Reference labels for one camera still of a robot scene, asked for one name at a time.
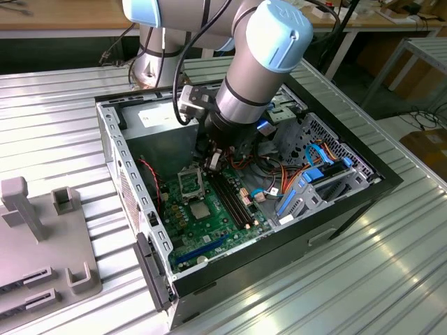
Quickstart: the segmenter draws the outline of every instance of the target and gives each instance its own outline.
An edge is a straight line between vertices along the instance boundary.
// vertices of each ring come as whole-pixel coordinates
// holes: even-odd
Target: aluminum profile table surface
[[[222,79],[229,63],[188,61],[186,73]],[[76,188],[103,282],[100,294],[11,334],[168,332],[131,248],[96,121],[93,97],[128,91],[126,76],[126,68],[87,68],[0,77],[0,179],[23,175],[30,196]],[[446,183],[309,64],[292,76],[404,183],[338,239],[173,334],[445,334]]]
[[[374,81],[369,86],[369,89],[360,104],[362,108],[365,108],[368,102],[371,101],[377,89],[380,87],[386,76],[393,69],[393,66],[402,56],[405,50],[410,51],[413,56],[405,65],[402,72],[398,75],[399,80],[408,73],[408,70],[415,64],[418,59],[423,59],[429,65],[433,66],[437,70],[440,70],[444,75],[447,75],[447,37],[426,37],[426,38],[404,38],[400,41],[393,54],[383,65],[383,68],[376,76]],[[392,83],[390,89],[394,90],[397,85]],[[440,96],[436,97],[432,103],[434,105],[441,98],[447,94],[447,91],[442,91]]]

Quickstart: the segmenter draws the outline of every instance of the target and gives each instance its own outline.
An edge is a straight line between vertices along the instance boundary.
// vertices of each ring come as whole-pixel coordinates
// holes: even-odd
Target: green circuit board
[[[210,176],[204,172],[202,172],[202,180],[205,196],[188,202],[182,200],[179,180],[167,181],[161,186],[164,196],[168,194],[168,200],[164,202],[163,224],[174,246],[169,257],[174,271],[183,271],[198,264],[200,256],[210,259],[271,230],[267,218],[255,202],[249,207],[245,207],[242,203],[239,190],[245,185],[236,172],[231,168],[226,168],[221,171],[221,175],[232,187],[237,201],[240,201],[253,221],[256,220],[258,224],[252,225],[249,229],[241,229],[237,226],[218,192],[212,186]],[[197,175],[194,174],[182,177],[182,185],[184,193],[200,188]],[[214,242],[218,243],[216,248],[179,262],[182,256],[197,251],[201,247],[210,246]]]

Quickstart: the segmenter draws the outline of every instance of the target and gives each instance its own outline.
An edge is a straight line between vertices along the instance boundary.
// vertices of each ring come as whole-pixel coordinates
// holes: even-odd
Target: table leg
[[[212,58],[213,56],[214,56],[214,50],[211,49],[202,50],[202,58]]]
[[[325,77],[331,80],[335,73],[337,72],[338,68],[340,67],[340,64],[343,61],[343,58],[346,56],[346,53],[348,52],[349,48],[352,45],[352,42],[354,41],[354,38],[356,38],[358,31],[350,31],[346,33],[346,36],[343,39],[342,44],[338,48],[337,53],[335,54],[334,59],[329,65],[328,70],[326,71]]]
[[[365,109],[368,102],[371,100],[373,95],[376,93],[377,89],[380,87],[381,83],[385,80],[386,76],[389,74],[390,70],[395,65],[396,61],[400,58],[402,53],[405,50],[405,43],[406,39],[400,41],[399,45],[396,47],[396,50],[393,52],[391,57],[386,61],[383,68],[380,70],[379,74],[377,75],[376,79],[372,82],[371,86],[369,87],[365,97],[363,98],[362,103],[360,104],[362,109]]]
[[[440,102],[442,102],[445,97],[447,96],[447,87],[443,89],[441,92],[439,92],[432,100],[432,102],[428,105],[428,110],[433,111],[438,105],[440,105]]]
[[[431,32],[428,33],[427,37],[435,37],[438,33],[439,33],[439,29],[432,30]],[[399,72],[399,74],[393,80],[391,85],[388,87],[388,89],[390,91],[394,91],[396,89],[396,87],[399,86],[402,79],[404,79],[406,74],[411,70],[411,68],[416,63],[417,60],[418,60],[417,56],[414,56],[414,55],[411,56],[410,60],[407,61],[405,66],[402,68],[402,70]]]

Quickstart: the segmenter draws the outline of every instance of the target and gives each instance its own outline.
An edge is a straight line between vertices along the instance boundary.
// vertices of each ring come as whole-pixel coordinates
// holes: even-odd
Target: robotic arm
[[[140,82],[150,85],[156,76],[161,76],[161,86],[172,84],[183,44],[195,34],[192,32],[200,31],[222,6],[228,5],[227,1],[123,0],[126,16],[141,26],[140,48],[145,57],[134,68]],[[144,50],[148,26],[154,29]],[[225,80],[215,96],[186,86],[180,111],[191,118],[194,110],[205,109],[209,136],[220,147],[231,145],[259,120],[284,78],[298,65],[312,35],[309,20],[285,1],[230,0],[219,19],[195,44],[225,50],[232,45],[229,38],[233,37],[236,53]],[[161,40],[166,58],[159,73]],[[148,68],[154,74],[149,80],[144,76]]]

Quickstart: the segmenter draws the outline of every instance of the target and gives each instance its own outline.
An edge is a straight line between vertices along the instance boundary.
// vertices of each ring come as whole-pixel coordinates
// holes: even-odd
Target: motherboard
[[[173,243],[169,261],[184,271],[256,240],[271,230],[266,216],[231,167],[216,174],[199,167],[161,185],[163,221]]]

